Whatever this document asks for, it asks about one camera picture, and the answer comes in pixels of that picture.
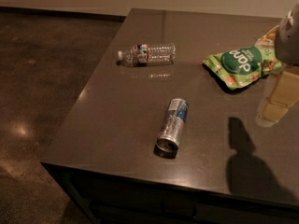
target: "floor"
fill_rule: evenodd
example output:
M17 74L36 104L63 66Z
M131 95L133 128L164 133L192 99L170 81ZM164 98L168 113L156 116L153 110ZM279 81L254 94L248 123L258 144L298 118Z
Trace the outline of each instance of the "floor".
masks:
M0 12L0 223L90 223L40 161L121 27Z

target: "green plastic packaging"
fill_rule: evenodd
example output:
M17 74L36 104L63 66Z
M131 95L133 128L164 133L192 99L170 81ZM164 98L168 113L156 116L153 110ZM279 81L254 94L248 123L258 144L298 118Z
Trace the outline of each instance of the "green plastic packaging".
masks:
M253 47L236 49L209 55L204 64L231 90L244 88L260 77L281 68L275 56L275 34L277 27L262 36Z

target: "dark tabletop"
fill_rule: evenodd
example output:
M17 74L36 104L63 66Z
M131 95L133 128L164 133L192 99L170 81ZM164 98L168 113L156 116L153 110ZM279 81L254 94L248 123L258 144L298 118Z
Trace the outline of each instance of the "dark tabletop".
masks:
M133 9L43 162L138 180L299 205L299 105L272 128L255 123L267 79L225 92L209 54L253 46L280 19ZM117 66L133 44L174 42L174 65ZM172 98L189 103L177 157L153 153Z

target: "plastic bottle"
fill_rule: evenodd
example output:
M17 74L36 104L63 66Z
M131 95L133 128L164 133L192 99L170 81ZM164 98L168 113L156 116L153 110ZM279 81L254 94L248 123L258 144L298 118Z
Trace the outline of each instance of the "plastic bottle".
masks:
M175 56L174 43L133 45L118 52L118 60L128 67L172 64Z

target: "silver and blue can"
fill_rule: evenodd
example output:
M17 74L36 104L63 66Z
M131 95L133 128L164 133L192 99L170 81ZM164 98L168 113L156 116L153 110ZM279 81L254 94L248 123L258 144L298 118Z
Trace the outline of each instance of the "silver and blue can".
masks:
M165 152L178 150L188 108L188 103L181 98L172 99L170 101L157 138L157 147L160 150Z

